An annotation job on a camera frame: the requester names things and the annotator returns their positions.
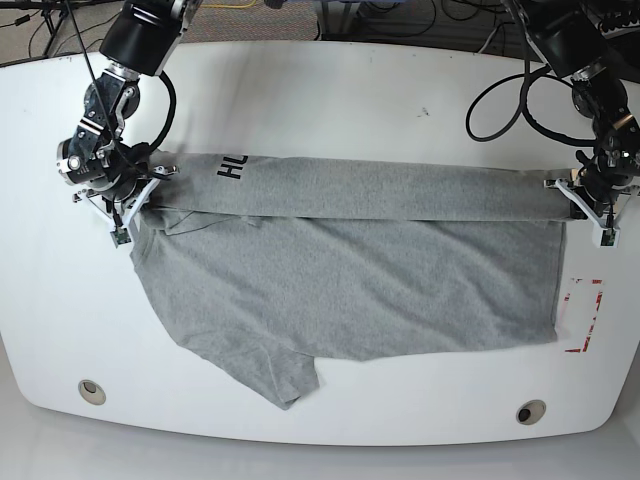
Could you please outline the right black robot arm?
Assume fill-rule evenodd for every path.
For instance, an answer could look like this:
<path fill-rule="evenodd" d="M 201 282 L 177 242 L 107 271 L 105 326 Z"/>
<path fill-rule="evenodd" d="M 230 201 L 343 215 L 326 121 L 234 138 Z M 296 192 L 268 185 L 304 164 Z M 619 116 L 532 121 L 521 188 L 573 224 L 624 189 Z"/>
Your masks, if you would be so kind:
<path fill-rule="evenodd" d="M 191 25 L 198 1 L 127 1 L 100 47 L 109 63 L 93 76 L 84 95 L 83 115 L 73 135 L 60 143 L 56 170 L 79 186 L 74 202 L 92 206 L 118 245 L 131 242 L 133 219 L 152 191 L 176 173 L 150 164 L 167 137 L 177 107 L 173 83 L 164 67 Z M 160 133 L 150 143 L 125 145 L 125 123 L 137 110 L 141 77 L 157 77 L 166 87 L 169 107 Z"/>

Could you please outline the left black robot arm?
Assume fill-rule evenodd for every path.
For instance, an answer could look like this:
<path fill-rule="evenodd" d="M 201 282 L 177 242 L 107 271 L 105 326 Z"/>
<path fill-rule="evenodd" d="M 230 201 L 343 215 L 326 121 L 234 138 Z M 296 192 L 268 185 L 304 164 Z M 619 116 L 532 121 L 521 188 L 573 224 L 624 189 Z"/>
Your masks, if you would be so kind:
<path fill-rule="evenodd" d="M 582 167 L 575 203 L 586 216 L 603 215 L 600 229 L 615 229 L 619 191 L 639 176 L 639 122 L 628 106 L 612 50 L 577 1 L 505 1 L 518 29 L 525 61 L 518 113 L 544 137 L 579 148 Z M 528 107 L 531 85 L 553 73 L 571 83 L 576 110 L 591 121 L 593 139 L 577 139 L 542 126 Z"/>

